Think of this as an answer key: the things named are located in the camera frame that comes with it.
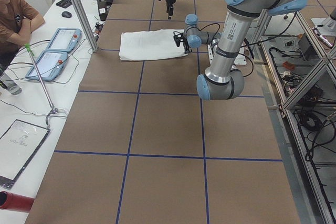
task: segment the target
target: computer mouse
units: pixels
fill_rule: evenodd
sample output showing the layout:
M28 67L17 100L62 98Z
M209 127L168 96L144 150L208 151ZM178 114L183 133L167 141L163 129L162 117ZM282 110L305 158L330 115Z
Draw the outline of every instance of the computer mouse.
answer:
M64 12L62 12L62 17L71 18L72 14L70 12L68 12L67 10L65 10Z

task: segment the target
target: white cloth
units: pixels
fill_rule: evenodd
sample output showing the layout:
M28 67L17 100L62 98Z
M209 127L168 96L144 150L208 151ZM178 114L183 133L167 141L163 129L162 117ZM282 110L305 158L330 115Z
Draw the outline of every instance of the white cloth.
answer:
M181 43L174 41L174 31L183 30L137 31L122 33L119 56L121 60L161 60L186 56Z

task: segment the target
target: red cup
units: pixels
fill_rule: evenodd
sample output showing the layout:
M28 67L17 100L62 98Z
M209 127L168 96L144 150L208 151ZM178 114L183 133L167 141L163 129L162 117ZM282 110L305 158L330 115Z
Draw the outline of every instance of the red cup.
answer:
M12 194L7 191L0 192L0 209L16 212L29 212L33 203L33 198Z

